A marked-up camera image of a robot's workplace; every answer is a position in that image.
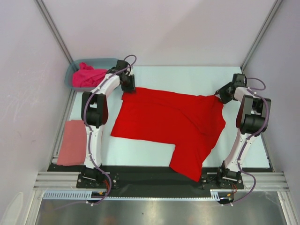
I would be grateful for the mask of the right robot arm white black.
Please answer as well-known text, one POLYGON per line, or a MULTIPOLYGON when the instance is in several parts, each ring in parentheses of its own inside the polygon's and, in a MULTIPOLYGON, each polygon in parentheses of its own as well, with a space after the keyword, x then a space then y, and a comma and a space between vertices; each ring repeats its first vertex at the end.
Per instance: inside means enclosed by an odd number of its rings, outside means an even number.
POLYGON ((216 176, 216 182, 221 188, 227 188, 233 183, 230 173, 241 173, 247 151, 268 127, 272 100, 258 95, 258 90, 248 86, 244 74, 234 74, 231 82, 215 92, 223 104, 233 100, 240 103, 235 123, 237 136, 222 164, 224 172, 216 176))

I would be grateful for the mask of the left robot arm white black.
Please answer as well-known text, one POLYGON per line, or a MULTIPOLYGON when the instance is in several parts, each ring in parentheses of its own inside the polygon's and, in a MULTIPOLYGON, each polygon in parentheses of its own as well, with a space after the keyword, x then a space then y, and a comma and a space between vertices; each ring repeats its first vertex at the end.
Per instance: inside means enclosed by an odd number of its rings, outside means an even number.
POLYGON ((97 87, 82 94, 81 117, 87 135, 84 165, 89 169, 96 169, 102 164, 102 135, 109 116, 108 97, 119 86, 123 92, 135 92, 132 66, 125 59, 117 60, 116 66, 106 72, 97 87))

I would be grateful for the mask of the red t-shirt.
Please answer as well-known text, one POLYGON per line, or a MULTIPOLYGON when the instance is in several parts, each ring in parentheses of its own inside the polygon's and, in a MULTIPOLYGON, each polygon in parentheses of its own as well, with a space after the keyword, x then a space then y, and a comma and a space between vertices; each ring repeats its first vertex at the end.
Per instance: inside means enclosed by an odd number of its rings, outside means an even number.
POLYGON ((220 99, 138 87, 122 101, 111 135, 173 144, 169 167, 198 182, 226 125, 220 99))

